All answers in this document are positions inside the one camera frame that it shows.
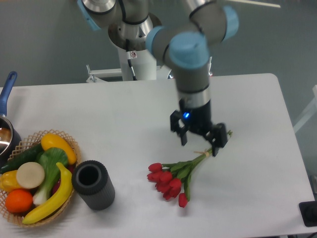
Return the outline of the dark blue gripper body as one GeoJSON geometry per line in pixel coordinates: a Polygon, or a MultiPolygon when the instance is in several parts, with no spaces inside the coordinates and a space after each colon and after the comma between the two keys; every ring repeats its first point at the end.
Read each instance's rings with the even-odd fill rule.
{"type": "Polygon", "coordinates": [[[211,101],[209,100],[203,106],[189,108],[185,101],[179,101],[181,120],[186,128],[195,134],[206,135],[212,127],[211,122],[211,101]]]}

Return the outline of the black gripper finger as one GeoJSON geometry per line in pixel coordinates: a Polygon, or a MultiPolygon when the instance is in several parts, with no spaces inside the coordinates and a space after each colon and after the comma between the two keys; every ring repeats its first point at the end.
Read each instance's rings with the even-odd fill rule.
{"type": "Polygon", "coordinates": [[[181,127],[179,121],[181,120],[181,113],[175,110],[170,115],[170,130],[176,132],[177,136],[181,140],[181,145],[185,146],[187,143],[187,128],[186,126],[181,127]]]}
{"type": "Polygon", "coordinates": [[[226,125],[224,123],[210,124],[204,138],[211,144],[212,156],[218,154],[220,148],[224,148],[228,142],[226,125]]]}

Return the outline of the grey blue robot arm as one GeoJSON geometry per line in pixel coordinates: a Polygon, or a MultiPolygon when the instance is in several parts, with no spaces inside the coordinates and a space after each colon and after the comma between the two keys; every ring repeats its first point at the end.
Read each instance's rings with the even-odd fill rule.
{"type": "Polygon", "coordinates": [[[170,116],[171,131],[182,145],[188,131],[202,136],[216,155],[226,145],[227,134],[223,123],[211,121],[209,46],[236,34],[236,11],[214,0],[186,0],[188,23],[166,28],[150,13],[147,0],[79,0],[77,4],[92,29],[108,30],[123,80],[155,79],[158,61],[171,69],[179,101],[179,110],[170,116]]]}

